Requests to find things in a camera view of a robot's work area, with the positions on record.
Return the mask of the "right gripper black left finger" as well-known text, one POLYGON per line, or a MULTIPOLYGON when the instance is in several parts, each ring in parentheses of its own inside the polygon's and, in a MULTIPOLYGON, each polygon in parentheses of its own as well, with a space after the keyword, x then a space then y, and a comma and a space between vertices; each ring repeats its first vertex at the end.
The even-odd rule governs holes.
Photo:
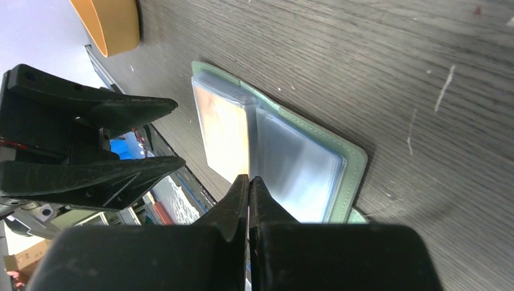
POLYGON ((244 290, 249 178, 191 225, 63 231, 28 290, 244 290))

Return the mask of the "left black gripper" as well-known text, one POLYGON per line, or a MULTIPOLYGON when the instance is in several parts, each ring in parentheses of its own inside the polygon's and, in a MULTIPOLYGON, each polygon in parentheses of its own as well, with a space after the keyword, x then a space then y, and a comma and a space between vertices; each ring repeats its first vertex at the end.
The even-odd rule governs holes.
POLYGON ((4 73, 1 85, 1 146, 15 150, 15 161, 1 162, 1 198, 89 210, 130 207, 184 167, 185 160, 178 156, 119 160, 110 150, 109 134, 73 117, 121 135, 177 107, 169 98, 125 95, 26 64, 13 67, 4 73))

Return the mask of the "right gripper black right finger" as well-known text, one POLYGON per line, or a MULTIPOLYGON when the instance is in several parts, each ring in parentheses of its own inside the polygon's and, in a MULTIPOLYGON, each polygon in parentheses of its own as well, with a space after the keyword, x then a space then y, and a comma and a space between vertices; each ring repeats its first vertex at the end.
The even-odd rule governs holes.
POLYGON ((250 182, 253 290, 442 290, 422 238, 395 224, 301 223, 250 182))

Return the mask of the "light green card holder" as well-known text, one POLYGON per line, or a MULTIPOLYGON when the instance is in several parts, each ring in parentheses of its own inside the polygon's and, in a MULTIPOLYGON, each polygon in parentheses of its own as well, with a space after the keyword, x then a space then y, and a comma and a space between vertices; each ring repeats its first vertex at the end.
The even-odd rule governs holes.
POLYGON ((247 175, 261 177, 273 199, 293 217, 300 222, 367 222, 353 208, 368 161, 362 148, 214 65, 192 62, 193 77, 229 82, 251 96, 254 104, 246 107, 247 175))

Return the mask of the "yellow credit card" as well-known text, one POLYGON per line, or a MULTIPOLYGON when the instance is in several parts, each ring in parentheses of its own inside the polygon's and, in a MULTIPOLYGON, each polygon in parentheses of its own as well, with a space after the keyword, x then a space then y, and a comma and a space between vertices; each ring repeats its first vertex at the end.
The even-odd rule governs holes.
POLYGON ((192 78, 207 165, 228 182, 250 171, 247 109, 251 96, 225 81, 192 78))

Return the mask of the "yellow oval tray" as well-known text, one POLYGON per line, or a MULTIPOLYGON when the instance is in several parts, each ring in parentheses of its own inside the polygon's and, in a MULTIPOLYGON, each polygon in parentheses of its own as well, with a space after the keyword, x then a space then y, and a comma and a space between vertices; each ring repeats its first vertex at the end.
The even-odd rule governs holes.
POLYGON ((135 0, 70 0, 103 57, 137 48, 141 40, 135 0))

